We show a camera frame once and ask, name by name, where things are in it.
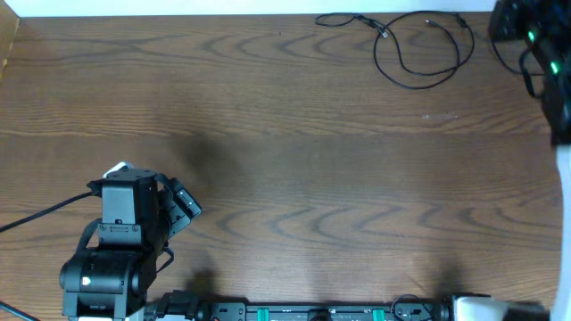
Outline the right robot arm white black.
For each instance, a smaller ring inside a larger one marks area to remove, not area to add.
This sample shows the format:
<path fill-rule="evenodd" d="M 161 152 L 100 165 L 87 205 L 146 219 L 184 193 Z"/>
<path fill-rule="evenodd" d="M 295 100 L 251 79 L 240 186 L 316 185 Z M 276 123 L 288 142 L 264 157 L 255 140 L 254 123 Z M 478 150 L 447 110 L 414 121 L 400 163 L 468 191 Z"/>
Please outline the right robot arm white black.
<path fill-rule="evenodd" d="M 570 2 L 500 0 L 492 11 L 492 42 L 522 40 L 518 64 L 529 95 L 542 102 L 555 148 L 563 196 L 559 285 L 551 309 L 495 300 L 476 294 L 452 295 L 435 307 L 435 320 L 519 321 L 570 318 Z"/>

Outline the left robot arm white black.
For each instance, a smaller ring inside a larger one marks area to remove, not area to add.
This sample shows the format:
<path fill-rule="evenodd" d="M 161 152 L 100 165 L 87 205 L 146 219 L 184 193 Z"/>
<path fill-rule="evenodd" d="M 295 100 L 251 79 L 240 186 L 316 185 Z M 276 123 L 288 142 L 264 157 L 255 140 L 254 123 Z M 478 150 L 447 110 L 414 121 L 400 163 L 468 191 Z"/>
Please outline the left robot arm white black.
<path fill-rule="evenodd" d="M 102 201 L 102 216 L 89 223 L 74 255 L 62 266 L 62 313 L 70 320 L 124 320 L 146 304 L 147 291 L 174 254 L 170 239 L 202 207 L 176 178 L 117 165 L 88 183 Z"/>

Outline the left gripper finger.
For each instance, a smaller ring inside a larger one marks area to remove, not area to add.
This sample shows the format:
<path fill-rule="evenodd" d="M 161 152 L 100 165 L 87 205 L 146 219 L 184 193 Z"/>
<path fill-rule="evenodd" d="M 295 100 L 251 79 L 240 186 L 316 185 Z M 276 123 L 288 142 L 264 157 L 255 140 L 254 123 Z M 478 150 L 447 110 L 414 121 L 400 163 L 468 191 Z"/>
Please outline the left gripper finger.
<path fill-rule="evenodd" d="M 190 223 L 187 215 L 188 202 L 180 193 L 166 192 L 162 197 L 162 209 L 170 224 L 169 237 L 173 237 Z"/>
<path fill-rule="evenodd" d="M 194 196 L 176 179 L 170 180 L 173 191 L 173 200 L 189 218 L 195 218 L 202 213 L 202 206 Z"/>

